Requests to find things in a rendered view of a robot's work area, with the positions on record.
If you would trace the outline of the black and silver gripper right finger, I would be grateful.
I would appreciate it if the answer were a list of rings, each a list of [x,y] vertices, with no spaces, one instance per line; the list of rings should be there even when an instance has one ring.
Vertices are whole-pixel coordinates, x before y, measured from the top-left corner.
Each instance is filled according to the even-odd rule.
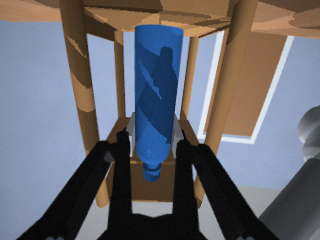
[[[204,143],[190,144],[176,114],[171,145],[176,158],[173,240],[200,240],[192,164],[225,240],[279,240],[256,217],[211,148]]]

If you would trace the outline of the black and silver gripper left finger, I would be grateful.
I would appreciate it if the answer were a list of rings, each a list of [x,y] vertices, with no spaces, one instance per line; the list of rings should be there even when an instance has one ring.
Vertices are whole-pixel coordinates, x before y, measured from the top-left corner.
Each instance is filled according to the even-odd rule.
[[[116,137],[115,143],[101,140],[95,144],[43,216],[16,240],[75,240],[114,160],[106,240],[134,240],[130,157],[135,112]]]

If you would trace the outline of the blue bottle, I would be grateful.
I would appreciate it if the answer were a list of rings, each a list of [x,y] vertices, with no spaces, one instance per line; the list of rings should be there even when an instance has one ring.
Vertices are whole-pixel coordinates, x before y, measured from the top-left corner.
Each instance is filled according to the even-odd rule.
[[[183,34],[167,25],[134,28],[135,149],[149,182],[159,179],[171,149]]]

